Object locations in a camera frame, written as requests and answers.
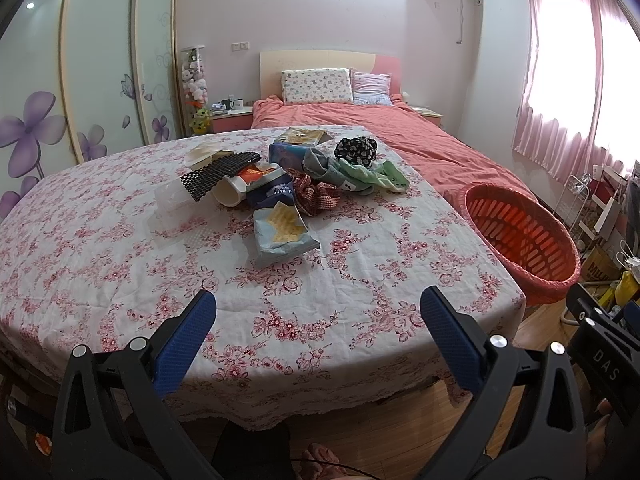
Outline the striped pink pillow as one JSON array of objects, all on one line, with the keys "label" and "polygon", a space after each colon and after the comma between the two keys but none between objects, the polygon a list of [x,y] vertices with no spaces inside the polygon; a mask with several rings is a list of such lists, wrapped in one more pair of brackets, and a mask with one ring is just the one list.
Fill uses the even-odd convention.
[{"label": "striped pink pillow", "polygon": [[352,99],[356,105],[391,106],[390,74],[372,74],[351,70]]}]

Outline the yellow gold snack box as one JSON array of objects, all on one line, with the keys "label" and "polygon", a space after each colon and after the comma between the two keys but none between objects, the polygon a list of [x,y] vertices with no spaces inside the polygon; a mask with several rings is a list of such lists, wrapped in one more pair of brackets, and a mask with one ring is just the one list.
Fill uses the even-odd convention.
[{"label": "yellow gold snack box", "polygon": [[285,132],[282,132],[274,139],[274,143],[317,146],[331,140],[332,136],[324,129],[288,127]]}]

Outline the floral pink white tablecloth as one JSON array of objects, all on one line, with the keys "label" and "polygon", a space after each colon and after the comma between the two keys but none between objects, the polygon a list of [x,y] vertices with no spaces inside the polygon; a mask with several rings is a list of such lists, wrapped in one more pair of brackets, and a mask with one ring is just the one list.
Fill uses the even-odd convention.
[{"label": "floral pink white tablecloth", "polygon": [[446,377],[420,312],[428,286],[512,337],[525,298],[460,214],[388,142],[407,192],[347,195],[307,220],[318,248],[257,262],[253,214],[211,198],[157,203],[195,141],[136,148],[51,174],[1,225],[1,333],[61,378],[72,349],[150,336],[201,290],[216,321],[169,403],[262,430]]}]

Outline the clear tube of plush toys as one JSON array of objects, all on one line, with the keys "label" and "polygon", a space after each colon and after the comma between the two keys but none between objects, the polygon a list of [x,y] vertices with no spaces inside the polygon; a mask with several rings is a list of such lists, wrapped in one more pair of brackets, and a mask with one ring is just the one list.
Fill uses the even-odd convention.
[{"label": "clear tube of plush toys", "polygon": [[196,110],[207,103],[208,89],[205,75],[204,46],[182,49],[180,52],[180,80],[186,104]]}]

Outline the beige paper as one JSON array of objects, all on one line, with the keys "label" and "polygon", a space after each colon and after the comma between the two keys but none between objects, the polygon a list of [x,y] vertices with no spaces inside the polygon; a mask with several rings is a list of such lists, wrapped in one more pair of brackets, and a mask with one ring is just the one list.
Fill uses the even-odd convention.
[{"label": "beige paper", "polygon": [[211,164],[214,160],[232,154],[232,151],[224,150],[219,143],[206,141],[198,144],[183,156],[183,165],[195,171]]}]

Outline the black white floral scrunchie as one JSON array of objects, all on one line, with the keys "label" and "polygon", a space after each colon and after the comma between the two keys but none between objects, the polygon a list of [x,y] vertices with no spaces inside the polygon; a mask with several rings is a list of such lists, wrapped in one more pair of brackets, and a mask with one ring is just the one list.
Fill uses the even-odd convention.
[{"label": "black white floral scrunchie", "polygon": [[378,144],[370,136],[344,138],[334,148],[334,156],[352,165],[370,167],[378,156]]}]

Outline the light blue snack bag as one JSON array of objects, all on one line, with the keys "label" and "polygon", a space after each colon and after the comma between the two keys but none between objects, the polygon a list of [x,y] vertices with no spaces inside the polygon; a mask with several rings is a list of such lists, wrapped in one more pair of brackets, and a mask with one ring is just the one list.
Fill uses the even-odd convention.
[{"label": "light blue snack bag", "polygon": [[272,207],[256,209],[253,222],[258,268],[288,261],[320,247],[295,206],[277,202]]}]

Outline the green yellow plush toy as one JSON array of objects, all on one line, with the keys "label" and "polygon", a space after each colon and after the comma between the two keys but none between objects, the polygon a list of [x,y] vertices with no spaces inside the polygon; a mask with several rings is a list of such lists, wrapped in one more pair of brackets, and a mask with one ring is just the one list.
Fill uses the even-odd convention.
[{"label": "green yellow plush toy", "polygon": [[194,134],[199,136],[209,132],[210,114],[206,107],[198,108],[190,121],[190,128]]}]

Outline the floral white pillow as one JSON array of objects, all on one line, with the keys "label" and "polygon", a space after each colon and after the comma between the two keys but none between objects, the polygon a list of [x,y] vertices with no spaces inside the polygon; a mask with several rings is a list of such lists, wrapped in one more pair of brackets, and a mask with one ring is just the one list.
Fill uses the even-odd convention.
[{"label": "floral white pillow", "polygon": [[282,70],[282,99],[285,104],[352,103],[352,81],[347,68]]}]

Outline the blue tissue pack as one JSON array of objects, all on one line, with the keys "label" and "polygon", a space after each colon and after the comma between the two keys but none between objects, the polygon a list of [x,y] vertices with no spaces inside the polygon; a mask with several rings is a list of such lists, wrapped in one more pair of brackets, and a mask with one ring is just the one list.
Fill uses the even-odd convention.
[{"label": "blue tissue pack", "polygon": [[304,144],[272,142],[269,145],[268,157],[272,164],[277,164],[283,169],[302,171],[303,161],[309,150],[310,147]]}]

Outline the mint green cloth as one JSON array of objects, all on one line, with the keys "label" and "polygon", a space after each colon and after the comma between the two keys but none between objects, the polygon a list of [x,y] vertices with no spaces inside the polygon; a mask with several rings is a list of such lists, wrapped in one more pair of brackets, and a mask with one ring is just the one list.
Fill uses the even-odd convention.
[{"label": "mint green cloth", "polygon": [[344,158],[339,158],[336,162],[338,169],[345,176],[356,181],[396,194],[408,191],[409,180],[390,160],[377,162],[370,167],[352,164]]}]

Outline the pink window curtain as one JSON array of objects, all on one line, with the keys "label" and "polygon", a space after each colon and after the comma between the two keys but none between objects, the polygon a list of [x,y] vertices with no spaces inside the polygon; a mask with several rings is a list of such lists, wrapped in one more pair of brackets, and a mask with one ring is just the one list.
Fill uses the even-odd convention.
[{"label": "pink window curtain", "polygon": [[514,152],[560,182],[639,160],[639,38],[616,0],[528,0]]}]

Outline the white wall socket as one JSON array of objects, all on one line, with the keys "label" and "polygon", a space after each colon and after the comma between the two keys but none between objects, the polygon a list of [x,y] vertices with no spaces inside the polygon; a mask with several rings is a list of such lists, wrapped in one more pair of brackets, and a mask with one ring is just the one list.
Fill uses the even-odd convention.
[{"label": "white wall socket", "polygon": [[250,43],[248,41],[235,42],[234,44],[231,45],[231,50],[233,52],[247,51],[249,48],[250,48]]}]

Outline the flower printed sliding wardrobe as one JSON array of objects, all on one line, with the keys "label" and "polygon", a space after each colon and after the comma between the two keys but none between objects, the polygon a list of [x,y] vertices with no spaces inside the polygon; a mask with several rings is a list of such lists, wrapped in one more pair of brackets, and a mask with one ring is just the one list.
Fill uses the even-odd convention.
[{"label": "flower printed sliding wardrobe", "polygon": [[1,0],[1,209],[83,162],[180,138],[176,0]]}]

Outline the clear plastic container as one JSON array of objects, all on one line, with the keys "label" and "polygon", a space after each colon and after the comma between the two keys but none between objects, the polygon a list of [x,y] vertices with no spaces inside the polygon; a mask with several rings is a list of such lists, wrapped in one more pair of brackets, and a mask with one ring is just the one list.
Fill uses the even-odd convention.
[{"label": "clear plastic container", "polygon": [[157,212],[161,216],[180,214],[180,212],[191,210],[196,205],[196,201],[180,179],[159,185],[154,190],[154,200]]}]

